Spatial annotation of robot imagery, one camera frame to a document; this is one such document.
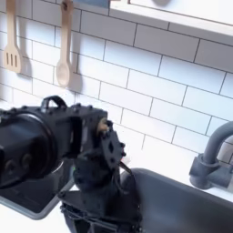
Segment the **white cabinet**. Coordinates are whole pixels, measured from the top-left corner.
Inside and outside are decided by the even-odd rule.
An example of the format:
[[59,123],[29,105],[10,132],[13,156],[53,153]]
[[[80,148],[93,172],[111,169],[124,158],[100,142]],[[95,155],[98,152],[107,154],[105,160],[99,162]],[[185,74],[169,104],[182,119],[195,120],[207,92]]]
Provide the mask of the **white cabinet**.
[[131,0],[130,4],[233,25],[233,0]]
[[112,0],[111,9],[233,36],[233,0]]

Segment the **white subway tile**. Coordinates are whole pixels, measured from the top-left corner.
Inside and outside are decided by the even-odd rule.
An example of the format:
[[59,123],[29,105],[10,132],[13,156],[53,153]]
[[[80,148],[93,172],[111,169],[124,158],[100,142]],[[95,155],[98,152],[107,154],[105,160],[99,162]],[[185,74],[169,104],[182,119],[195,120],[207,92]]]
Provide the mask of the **white subway tile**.
[[5,12],[6,10],[6,0],[0,1],[0,11]]
[[54,68],[52,66],[27,58],[24,58],[22,74],[51,84],[54,81]]
[[184,85],[134,70],[130,70],[127,88],[178,105],[181,105],[186,91]]
[[[33,42],[33,59],[50,66],[56,66],[60,59],[60,49]],[[70,53],[70,59],[72,71],[76,72],[77,54]]]
[[123,110],[121,125],[167,142],[171,142],[175,130],[175,126],[126,109]]
[[113,125],[113,128],[117,132],[119,141],[126,144],[125,151],[127,156],[132,159],[141,150],[144,135],[116,124]]
[[40,106],[42,99],[14,89],[14,106]]
[[154,99],[150,115],[176,126],[206,134],[210,116]]
[[148,152],[153,152],[153,154],[158,154],[161,158],[168,157],[168,155],[172,155],[172,157],[176,158],[179,155],[184,155],[185,157],[192,156],[193,158],[196,157],[198,154],[195,152],[192,152],[190,150],[172,145],[168,142],[161,141],[159,139],[146,136],[143,150]]
[[227,73],[220,94],[223,96],[228,96],[233,98],[232,88],[233,88],[233,74]]
[[[61,46],[60,28],[56,28],[56,46]],[[70,50],[81,55],[92,56],[93,58],[102,60],[105,51],[105,40],[91,35],[72,32]]]
[[33,95],[45,98],[51,95],[61,96],[68,106],[75,103],[75,93],[59,86],[54,86],[37,79],[33,79]]
[[[17,45],[22,56],[32,58],[32,41],[17,37]],[[7,46],[7,33],[0,32],[0,49],[5,50]]]
[[188,87],[184,106],[215,117],[233,120],[233,99],[227,97]]
[[0,109],[4,109],[4,110],[8,110],[12,107],[13,105],[4,101],[4,100],[0,100]]
[[[223,126],[227,122],[228,122],[227,120],[222,120],[216,117],[212,117],[209,127],[208,127],[207,136],[211,136],[215,132],[216,129]],[[233,137],[229,137],[228,139],[226,139],[226,142],[233,144]]]
[[203,153],[209,137],[177,127],[173,144],[184,147],[198,153]]
[[[6,11],[6,1],[0,1],[0,11]],[[32,0],[16,0],[15,1],[15,10],[16,15],[25,17],[25,18],[32,18]]]
[[100,101],[98,99],[89,96],[79,95],[79,94],[76,94],[76,103],[81,103],[82,105],[85,106],[92,105],[95,108],[104,109],[108,113],[107,118],[109,120],[118,124],[120,123],[120,119],[122,115],[122,107],[114,106],[104,101]]
[[[62,0],[56,0],[56,2],[58,4],[61,4]],[[78,8],[78,9],[81,9],[81,10],[98,13],[98,14],[101,14],[101,15],[108,15],[108,9],[106,9],[104,7],[98,7],[98,6],[89,5],[89,4],[79,4],[77,2],[74,2],[74,7]]]
[[105,61],[157,76],[161,55],[106,41]]
[[78,57],[77,73],[117,86],[127,86],[128,69],[87,56]]
[[145,137],[143,151],[151,157],[152,164],[149,165],[156,172],[176,180],[186,178],[189,182],[187,174],[198,153],[149,136]]
[[[74,9],[72,13],[72,30],[79,31],[81,11]],[[47,2],[33,0],[33,19],[50,24],[61,26],[61,6]]]
[[4,51],[0,50],[0,67],[4,67]]
[[[183,128],[177,128],[173,144],[190,150],[204,153],[209,137],[203,136]],[[233,145],[224,143],[218,153],[218,159],[228,163],[233,153]]]
[[121,10],[110,9],[110,16],[113,16],[115,18],[125,19],[142,25],[150,25],[166,30],[168,28],[168,22],[166,21],[158,20],[148,15],[139,15],[138,10],[135,9],[134,5],[130,6],[130,12],[123,12]]
[[[56,78],[56,72],[55,72],[55,85],[59,86]],[[87,76],[80,76],[78,74],[72,74],[70,78],[70,82],[67,87],[67,89],[71,91],[76,91],[78,93],[95,98],[98,98],[99,88],[100,88],[99,81]]]
[[169,26],[169,31],[178,32],[186,35],[192,35],[198,38],[207,39],[207,40],[219,42],[221,44],[233,46],[232,36],[223,35],[220,33],[215,33],[187,25],[177,25],[171,23]]
[[132,46],[136,24],[103,15],[83,12],[81,32]]
[[151,97],[105,83],[101,84],[99,98],[145,115],[149,114],[152,101]]
[[32,78],[18,75],[12,71],[0,68],[0,83],[32,93]]
[[0,12],[0,31],[7,32],[6,14]]
[[5,85],[0,85],[0,99],[3,99],[7,102],[12,102],[13,88]]
[[233,47],[205,40],[200,41],[195,62],[233,72]]
[[53,46],[55,27],[25,18],[17,18],[17,35]]
[[193,61],[198,48],[198,39],[138,25],[135,46],[159,54]]
[[219,93],[225,72],[163,56],[159,76]]

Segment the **sink basin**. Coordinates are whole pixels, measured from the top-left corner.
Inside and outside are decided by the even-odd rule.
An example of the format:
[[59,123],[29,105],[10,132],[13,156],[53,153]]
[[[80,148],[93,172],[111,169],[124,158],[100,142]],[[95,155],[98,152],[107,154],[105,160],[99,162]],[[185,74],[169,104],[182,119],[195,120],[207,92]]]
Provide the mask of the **sink basin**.
[[[144,232],[233,232],[233,203],[145,169],[132,171],[142,198]],[[122,180],[129,188],[131,176],[124,173]]]

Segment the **tiled wall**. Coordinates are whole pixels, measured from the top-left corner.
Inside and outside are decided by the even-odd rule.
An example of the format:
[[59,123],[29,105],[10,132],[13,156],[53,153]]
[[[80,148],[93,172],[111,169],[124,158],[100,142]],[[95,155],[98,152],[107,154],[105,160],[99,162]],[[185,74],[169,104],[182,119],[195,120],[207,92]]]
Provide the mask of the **tiled wall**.
[[[196,155],[233,119],[233,37],[75,4],[69,88],[59,87],[61,0],[16,0],[22,75],[3,68],[5,0],[0,0],[0,107],[62,96],[109,112],[127,151]],[[229,163],[233,140],[220,152]]]

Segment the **wooden spatula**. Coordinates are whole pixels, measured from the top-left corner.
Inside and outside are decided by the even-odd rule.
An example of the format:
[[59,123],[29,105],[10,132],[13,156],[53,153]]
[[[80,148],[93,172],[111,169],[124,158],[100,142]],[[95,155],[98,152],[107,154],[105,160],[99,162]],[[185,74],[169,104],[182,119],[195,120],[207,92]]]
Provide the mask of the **wooden spatula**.
[[7,46],[4,51],[4,66],[6,69],[20,73],[22,55],[16,41],[15,0],[6,0],[7,13]]
[[56,67],[56,77],[60,86],[66,87],[72,75],[70,65],[70,40],[73,13],[73,2],[65,0],[62,8],[62,30],[61,30],[61,57]]

